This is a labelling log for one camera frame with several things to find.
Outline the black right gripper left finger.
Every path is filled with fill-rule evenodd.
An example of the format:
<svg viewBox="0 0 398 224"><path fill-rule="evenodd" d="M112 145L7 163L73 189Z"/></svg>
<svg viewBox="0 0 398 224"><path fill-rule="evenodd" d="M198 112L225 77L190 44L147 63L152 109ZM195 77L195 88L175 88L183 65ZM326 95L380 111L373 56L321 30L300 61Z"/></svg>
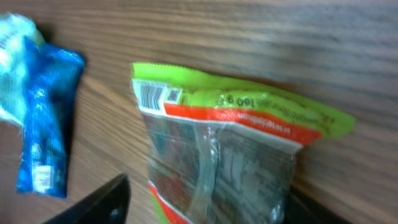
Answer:
<svg viewBox="0 0 398 224"><path fill-rule="evenodd" d="M44 224L125 224L131 199L127 174L120 174Z"/></svg>

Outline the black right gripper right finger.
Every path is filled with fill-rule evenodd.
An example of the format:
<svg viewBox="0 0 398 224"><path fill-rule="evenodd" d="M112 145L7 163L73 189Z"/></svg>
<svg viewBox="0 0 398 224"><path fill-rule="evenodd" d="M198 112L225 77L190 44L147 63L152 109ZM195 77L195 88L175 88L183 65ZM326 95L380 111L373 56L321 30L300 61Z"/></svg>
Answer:
<svg viewBox="0 0 398 224"><path fill-rule="evenodd" d="M291 187L285 206L284 224L351 224L351 222Z"/></svg>

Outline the green snack packet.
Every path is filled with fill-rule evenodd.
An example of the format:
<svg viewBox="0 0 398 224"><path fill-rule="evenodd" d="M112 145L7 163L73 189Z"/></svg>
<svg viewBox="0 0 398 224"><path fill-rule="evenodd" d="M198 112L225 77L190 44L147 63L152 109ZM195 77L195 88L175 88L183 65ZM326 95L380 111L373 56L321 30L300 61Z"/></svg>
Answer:
<svg viewBox="0 0 398 224"><path fill-rule="evenodd" d="M296 155L351 132L350 114L262 83L131 65L161 223L284 223Z"/></svg>

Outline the blue snack packet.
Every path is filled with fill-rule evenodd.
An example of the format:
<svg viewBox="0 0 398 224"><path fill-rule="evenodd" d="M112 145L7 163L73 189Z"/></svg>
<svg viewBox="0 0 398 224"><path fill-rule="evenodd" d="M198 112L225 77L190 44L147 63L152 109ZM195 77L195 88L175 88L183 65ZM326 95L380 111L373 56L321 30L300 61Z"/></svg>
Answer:
<svg viewBox="0 0 398 224"><path fill-rule="evenodd" d="M25 39L27 111L18 192L66 198L73 112L85 59L77 52Z"/></svg>

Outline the teal packet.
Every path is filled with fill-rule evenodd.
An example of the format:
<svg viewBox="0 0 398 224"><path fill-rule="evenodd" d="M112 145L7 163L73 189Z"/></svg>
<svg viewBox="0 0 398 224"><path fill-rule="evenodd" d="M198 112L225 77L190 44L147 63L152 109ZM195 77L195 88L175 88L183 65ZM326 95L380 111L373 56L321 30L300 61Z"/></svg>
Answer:
<svg viewBox="0 0 398 224"><path fill-rule="evenodd" d="M1 14L1 119L22 126L27 110L23 87L27 78L25 39L44 44L35 23L20 14Z"/></svg>

